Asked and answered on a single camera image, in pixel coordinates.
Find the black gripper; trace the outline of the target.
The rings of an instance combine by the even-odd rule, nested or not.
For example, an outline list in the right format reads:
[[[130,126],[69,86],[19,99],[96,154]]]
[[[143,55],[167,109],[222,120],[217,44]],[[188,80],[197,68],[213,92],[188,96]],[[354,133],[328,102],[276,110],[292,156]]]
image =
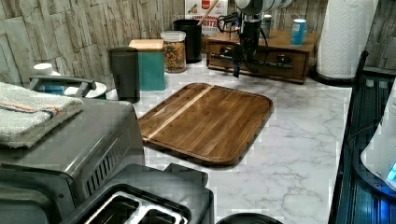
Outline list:
[[[239,42],[233,45],[233,76],[239,77],[240,64],[253,60],[259,45],[262,26],[262,15],[238,15]]]

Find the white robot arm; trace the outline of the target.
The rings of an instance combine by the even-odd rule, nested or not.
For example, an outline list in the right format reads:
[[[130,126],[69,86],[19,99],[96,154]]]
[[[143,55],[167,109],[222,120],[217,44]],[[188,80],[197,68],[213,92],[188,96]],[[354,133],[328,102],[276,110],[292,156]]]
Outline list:
[[[233,76],[239,77],[241,64],[253,61],[262,33],[265,11],[287,7],[292,0],[234,0],[238,9],[239,43],[233,46]]]

